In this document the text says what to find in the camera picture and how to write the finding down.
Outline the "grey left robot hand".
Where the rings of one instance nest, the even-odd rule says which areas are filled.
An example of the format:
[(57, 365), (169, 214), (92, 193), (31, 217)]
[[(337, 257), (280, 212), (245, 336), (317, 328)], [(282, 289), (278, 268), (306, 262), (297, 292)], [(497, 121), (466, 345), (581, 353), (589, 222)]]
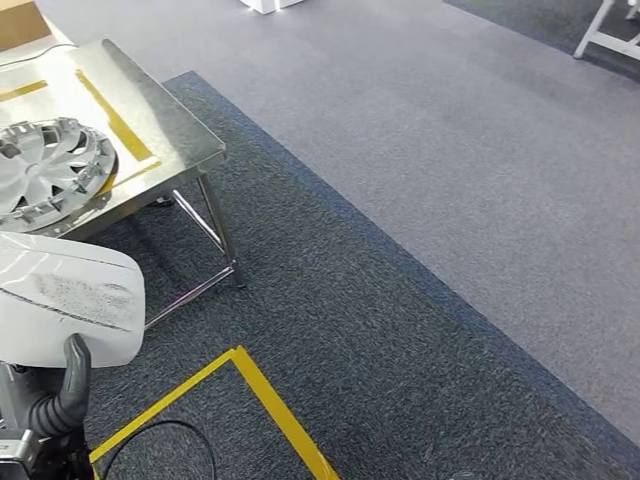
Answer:
[(63, 346), (66, 367), (1, 364), (1, 416), (9, 429), (60, 437), (83, 426), (89, 404), (91, 354), (79, 334)]

